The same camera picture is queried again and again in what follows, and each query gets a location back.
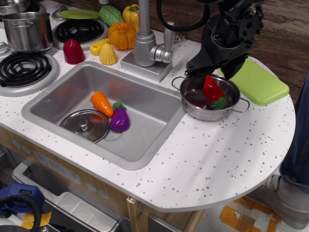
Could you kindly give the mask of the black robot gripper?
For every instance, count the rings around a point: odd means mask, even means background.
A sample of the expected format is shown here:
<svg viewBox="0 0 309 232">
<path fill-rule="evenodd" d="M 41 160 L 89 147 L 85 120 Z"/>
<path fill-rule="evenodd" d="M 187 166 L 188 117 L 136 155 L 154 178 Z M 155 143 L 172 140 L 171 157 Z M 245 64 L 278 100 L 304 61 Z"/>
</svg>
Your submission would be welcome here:
<svg viewBox="0 0 309 232">
<path fill-rule="evenodd" d="M 212 16 L 201 37 L 201 49 L 186 65 L 185 75 L 194 78 L 196 90 L 202 90 L 205 75 L 220 69 L 231 79 L 243 66 L 253 48 L 253 36 L 239 38 L 239 27 L 229 27 L 221 15 Z"/>
</svg>

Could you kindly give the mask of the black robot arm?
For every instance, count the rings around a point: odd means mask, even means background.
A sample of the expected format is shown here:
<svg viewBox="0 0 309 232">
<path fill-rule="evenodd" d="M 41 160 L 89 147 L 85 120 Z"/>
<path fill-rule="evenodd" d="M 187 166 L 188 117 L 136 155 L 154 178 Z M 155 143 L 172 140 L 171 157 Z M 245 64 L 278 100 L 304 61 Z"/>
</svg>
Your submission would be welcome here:
<svg viewBox="0 0 309 232">
<path fill-rule="evenodd" d="M 202 90 L 206 75 L 221 69 L 226 79 L 243 66 L 263 24 L 263 1 L 217 1 L 219 14 L 210 17 L 201 36 L 199 53 L 186 65 L 186 77 Z"/>
</svg>

